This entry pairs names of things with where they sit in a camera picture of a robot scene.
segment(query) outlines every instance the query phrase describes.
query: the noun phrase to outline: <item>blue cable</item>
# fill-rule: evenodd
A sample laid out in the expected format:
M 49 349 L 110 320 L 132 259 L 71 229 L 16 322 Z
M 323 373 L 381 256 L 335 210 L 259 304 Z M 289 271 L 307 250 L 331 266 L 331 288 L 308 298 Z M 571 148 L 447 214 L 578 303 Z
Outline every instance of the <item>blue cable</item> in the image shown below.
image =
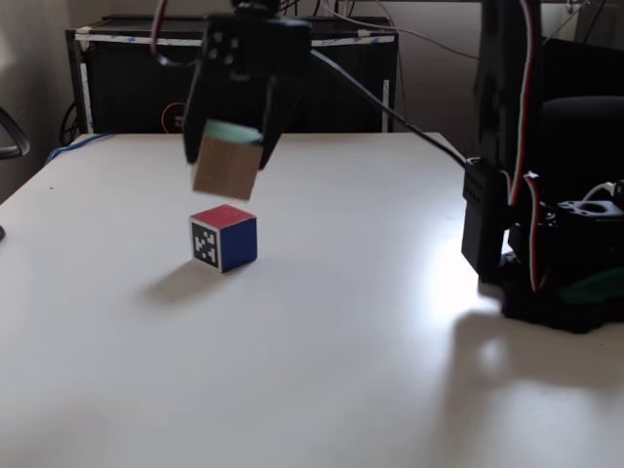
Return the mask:
M 62 153 L 63 151 L 71 151 L 72 149 L 82 148 L 87 143 L 91 143 L 92 141 L 95 141 L 96 139 L 110 137 L 111 135 L 115 135 L 115 134 L 113 134 L 112 132 L 106 132 L 104 134 L 90 136 L 89 138 L 83 139 L 82 141 L 79 141 L 75 144 L 70 144 L 68 146 L 57 148 L 52 153 L 50 153 L 50 156 L 48 156 L 48 159 L 46 160 L 45 165 L 46 166 L 49 165 L 52 162 L 52 160 L 55 159 L 57 156 L 59 156 L 60 153 Z

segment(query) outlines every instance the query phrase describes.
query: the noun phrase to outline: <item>wooden cube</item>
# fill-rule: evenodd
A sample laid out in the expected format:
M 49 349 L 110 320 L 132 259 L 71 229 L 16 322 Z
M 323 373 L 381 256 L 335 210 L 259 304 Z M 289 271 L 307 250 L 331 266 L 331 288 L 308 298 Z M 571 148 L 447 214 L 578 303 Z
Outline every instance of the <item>wooden cube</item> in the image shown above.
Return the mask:
M 254 129 L 209 121 L 193 166 L 193 190 L 249 200 L 262 158 L 259 139 Z

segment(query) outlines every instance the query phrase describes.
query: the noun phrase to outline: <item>red wire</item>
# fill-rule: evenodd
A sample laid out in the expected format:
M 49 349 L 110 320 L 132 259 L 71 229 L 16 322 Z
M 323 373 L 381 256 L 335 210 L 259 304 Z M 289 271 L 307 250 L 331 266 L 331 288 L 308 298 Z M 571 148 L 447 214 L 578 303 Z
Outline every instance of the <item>red wire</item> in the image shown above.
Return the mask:
M 530 194 L 532 199 L 532 214 L 531 214 L 531 222 L 530 222 L 530 232 L 529 232 L 529 272 L 530 272 L 530 284 L 535 293 L 540 291 L 544 286 L 546 280 L 546 274 L 542 278 L 540 282 L 537 278 L 537 227 L 539 223 L 539 192 L 537 191 L 537 185 L 535 181 L 525 175 L 525 181 L 529 185 Z
M 165 12 L 167 11 L 167 3 L 169 0 L 160 0 L 158 4 L 158 8 L 156 9 L 156 15 L 154 16 L 154 22 L 152 22 L 152 31 L 151 31 L 151 42 L 149 44 L 149 49 L 154 56 L 155 59 L 163 66 L 188 66 L 193 65 L 197 60 L 192 60 L 190 62 L 184 63 L 181 61 L 172 61 L 169 58 L 163 56 L 160 52 L 158 52 L 158 34 L 160 33 L 160 29 L 163 26 L 163 19 L 165 18 Z
M 163 110 L 163 113 L 160 115 L 160 125 L 163 126 L 163 130 L 165 131 L 166 134 L 170 134 L 171 132 L 167 129 L 167 126 L 165 125 L 165 114 L 167 114 L 167 111 L 171 109 L 172 107 L 174 107 L 175 105 L 186 105 L 186 104 L 184 104 L 184 102 L 172 102 L 167 107 L 165 107 L 165 110 Z

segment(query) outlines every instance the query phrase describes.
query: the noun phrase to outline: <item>wall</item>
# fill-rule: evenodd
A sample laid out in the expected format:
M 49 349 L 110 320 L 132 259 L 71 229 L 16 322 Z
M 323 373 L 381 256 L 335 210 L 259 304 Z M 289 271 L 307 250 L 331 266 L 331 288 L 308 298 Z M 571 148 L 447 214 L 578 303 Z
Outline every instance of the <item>wall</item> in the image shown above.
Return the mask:
M 38 171 L 58 146 L 73 101 L 64 30 L 111 12 L 108 0 L 0 0 L 0 105 L 16 119 L 31 152 L 0 162 L 0 202 Z M 12 144 L 0 130 L 0 146 Z
M 301 0 L 299 13 L 310 15 L 316 2 Z M 227 11 L 228 0 L 172 0 L 169 14 L 200 15 L 208 11 Z M 481 5 L 479 3 L 384 2 L 400 27 L 415 29 L 429 37 L 471 55 L 479 52 Z M 154 9 L 153 0 L 113 0 L 115 13 L 146 14 Z M 561 24 L 563 5 L 544 5 L 545 33 Z M 355 15 L 383 16 L 373 2 L 356 3 Z M 406 79 L 409 120 L 427 131 L 453 136 L 460 146 L 475 148 L 476 129 L 473 85 L 477 62 L 451 54 L 422 39 L 402 34 L 401 56 Z M 401 93 L 397 108 L 404 110 Z

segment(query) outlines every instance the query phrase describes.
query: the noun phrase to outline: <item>white wire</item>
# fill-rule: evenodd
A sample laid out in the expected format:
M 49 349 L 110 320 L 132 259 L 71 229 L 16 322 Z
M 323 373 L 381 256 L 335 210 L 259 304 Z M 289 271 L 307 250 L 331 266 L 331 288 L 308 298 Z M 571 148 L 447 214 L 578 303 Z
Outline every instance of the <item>white wire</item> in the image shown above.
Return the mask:
M 525 97 L 528 93 L 528 85 L 530 78 L 530 71 L 532 67 L 533 56 L 533 25 L 530 17 L 530 10 L 528 8 L 527 0 L 520 0 L 520 4 L 523 8 L 526 22 L 526 61 L 525 71 L 523 73 L 523 84 L 520 91 L 520 112 L 518 114 L 518 148 L 516 153 L 516 170 L 514 171 L 514 178 L 509 190 L 508 203 L 510 206 L 515 206 L 518 200 L 518 192 L 520 190 L 521 178 L 523 176 L 523 164 L 525 162 L 525 153 L 527 152 L 527 146 L 525 145 L 525 115 L 526 115 L 526 100 Z
M 411 34 L 412 36 L 416 36 L 419 37 L 420 39 L 424 39 L 425 41 L 428 41 L 432 44 L 435 44 L 438 47 L 441 47 L 443 49 L 445 49 L 446 51 L 449 52 L 453 52 L 454 54 L 458 54 L 459 56 L 463 56 L 463 57 L 467 57 L 468 59 L 474 59 L 474 60 L 478 60 L 479 58 L 475 57 L 475 56 L 471 56 L 470 54 L 464 54 L 463 52 L 459 52 L 456 51 L 455 49 L 452 49 L 449 46 L 445 46 L 444 44 L 441 44 L 440 42 L 431 39 L 423 34 L 420 34 L 419 32 L 416 31 L 412 31 L 411 29 L 404 29 L 402 27 L 397 27 L 397 26 L 380 26 L 379 24 L 372 24 L 369 22 L 362 22 L 362 21 L 357 21 L 356 19 L 351 19 L 348 17 L 345 17 L 343 15 L 341 15 L 340 13 L 336 13 L 334 10 L 332 10 L 330 8 L 330 6 L 328 5 L 327 0 L 322 0 L 321 1 L 321 5 L 323 6 L 323 8 L 325 9 L 326 12 L 330 13 L 331 15 L 335 16 L 336 18 L 340 18 L 342 20 L 345 21 L 349 21 L 349 22 L 353 22 L 354 24 L 359 24 L 361 26 L 367 26 L 367 27 L 375 27 L 377 29 L 392 29 L 395 31 L 399 31 L 399 32 L 405 32 L 406 34 Z
M 559 26 L 557 28 L 557 30 L 555 32 L 553 32 L 550 36 L 548 36 L 545 40 L 544 40 L 544 44 L 546 44 L 548 41 L 550 41 L 553 37 L 555 37 L 557 35 L 557 33 L 559 31 L 561 31 L 564 26 L 566 26 L 566 24 L 568 24 L 570 21 L 572 21 L 572 18 L 574 18 L 576 15 L 578 15 L 578 12 L 581 11 L 581 9 L 587 5 L 590 2 L 590 0 L 585 0 L 583 3 L 581 3 L 579 5 L 579 7 L 570 15 L 570 17 L 568 19 L 566 19 L 561 26 Z
M 596 185 L 594 188 L 592 188 L 589 191 L 587 195 L 585 195 L 585 198 L 583 198 L 583 201 L 587 202 L 591 200 L 594 197 L 594 195 L 596 195 L 601 190 L 606 190 L 612 197 L 615 194 L 615 184 L 613 182 L 605 182 L 605 183 L 601 183 L 600 185 Z

